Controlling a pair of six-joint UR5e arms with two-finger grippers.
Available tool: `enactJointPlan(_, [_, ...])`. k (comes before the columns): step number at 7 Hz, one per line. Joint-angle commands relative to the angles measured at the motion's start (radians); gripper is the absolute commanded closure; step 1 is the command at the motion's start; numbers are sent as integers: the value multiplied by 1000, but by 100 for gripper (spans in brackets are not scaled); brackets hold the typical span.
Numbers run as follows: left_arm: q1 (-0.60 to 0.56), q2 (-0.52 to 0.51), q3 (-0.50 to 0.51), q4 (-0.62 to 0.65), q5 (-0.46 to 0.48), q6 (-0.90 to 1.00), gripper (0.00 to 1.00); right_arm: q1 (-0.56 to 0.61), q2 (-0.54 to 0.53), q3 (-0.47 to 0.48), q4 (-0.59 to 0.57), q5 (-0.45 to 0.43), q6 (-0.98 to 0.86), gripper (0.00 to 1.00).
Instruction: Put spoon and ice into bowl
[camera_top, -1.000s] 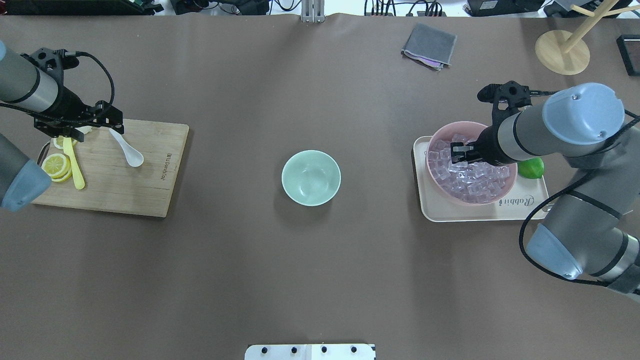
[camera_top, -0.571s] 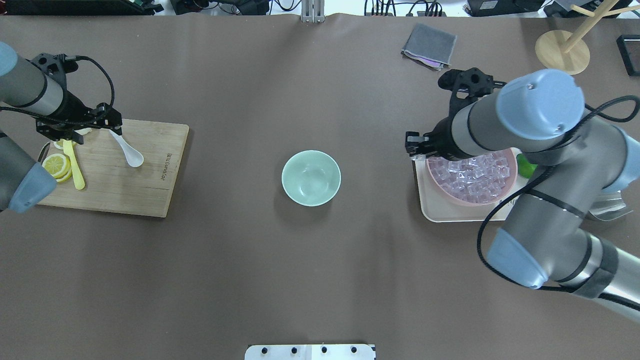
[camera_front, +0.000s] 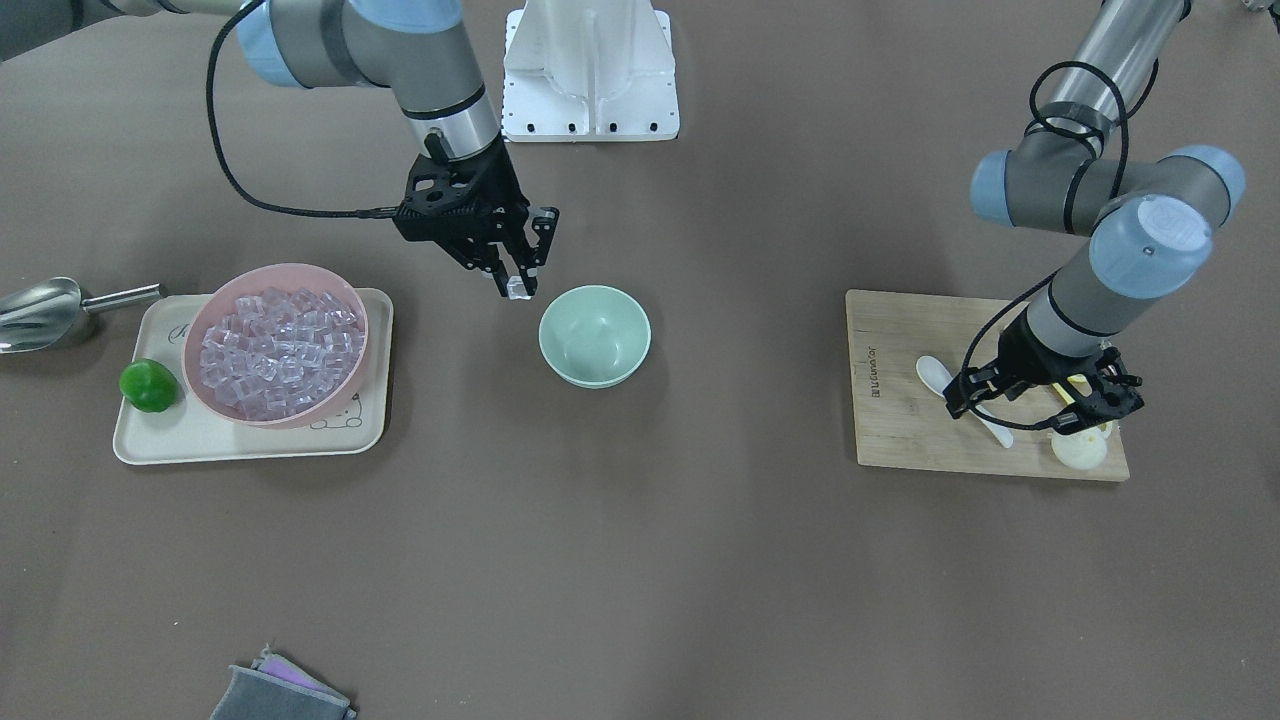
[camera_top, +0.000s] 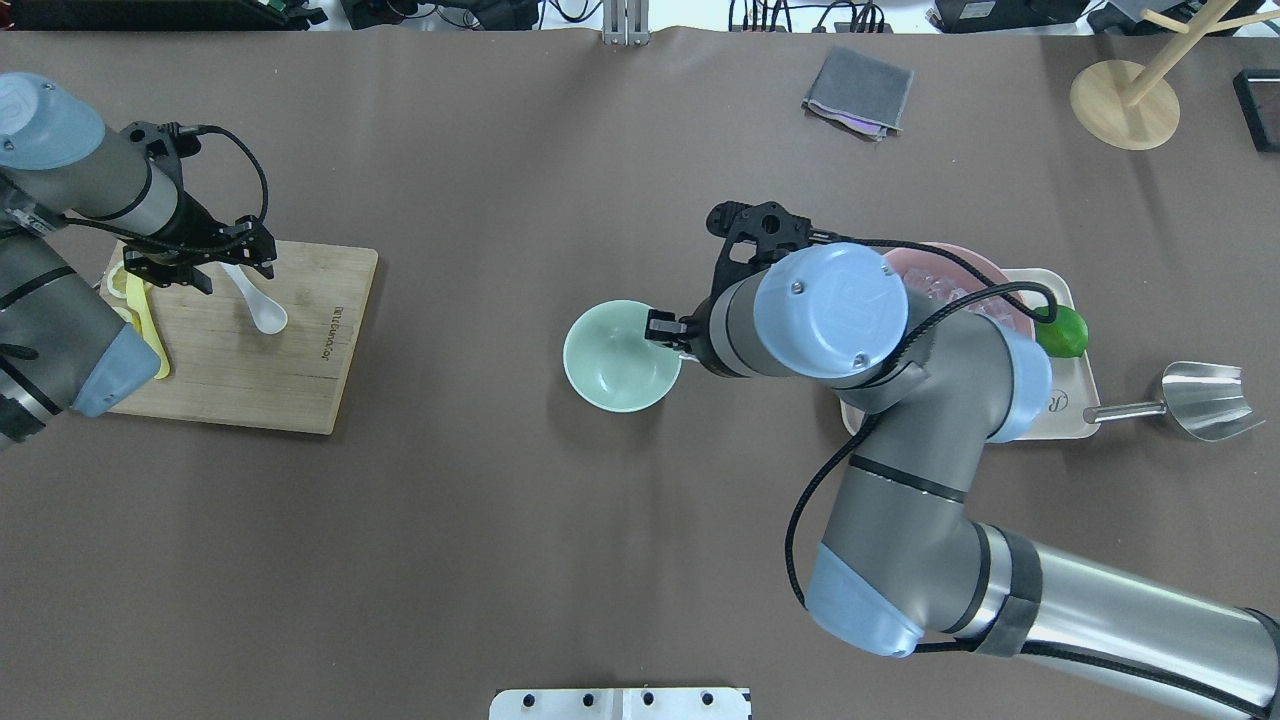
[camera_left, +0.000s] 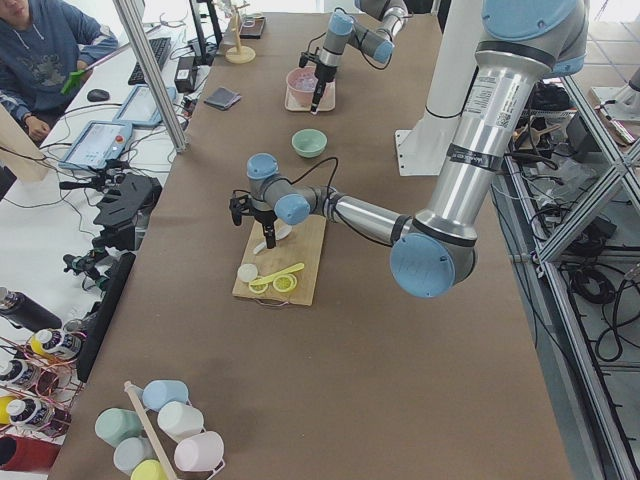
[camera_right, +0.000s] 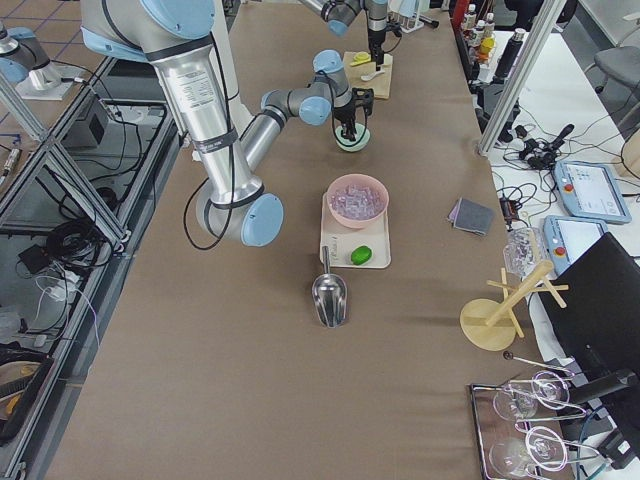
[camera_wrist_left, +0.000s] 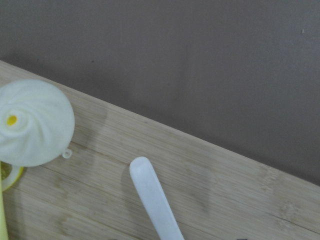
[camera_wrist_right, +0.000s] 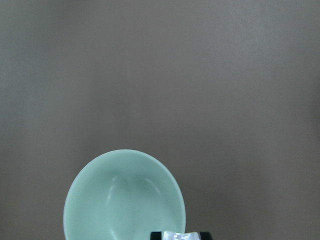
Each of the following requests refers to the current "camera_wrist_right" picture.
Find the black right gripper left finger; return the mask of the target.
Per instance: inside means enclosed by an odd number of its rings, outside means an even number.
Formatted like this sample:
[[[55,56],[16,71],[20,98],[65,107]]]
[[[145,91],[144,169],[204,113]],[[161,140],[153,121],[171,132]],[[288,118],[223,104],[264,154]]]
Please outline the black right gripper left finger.
[[[163,232],[162,231],[153,231],[150,233],[150,240],[162,240]]]

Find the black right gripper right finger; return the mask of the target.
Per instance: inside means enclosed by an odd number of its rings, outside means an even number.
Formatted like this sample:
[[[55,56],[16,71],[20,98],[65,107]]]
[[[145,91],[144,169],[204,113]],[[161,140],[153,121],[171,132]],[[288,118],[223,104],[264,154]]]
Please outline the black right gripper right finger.
[[[200,231],[199,238],[200,240],[213,240],[211,233],[208,231]]]

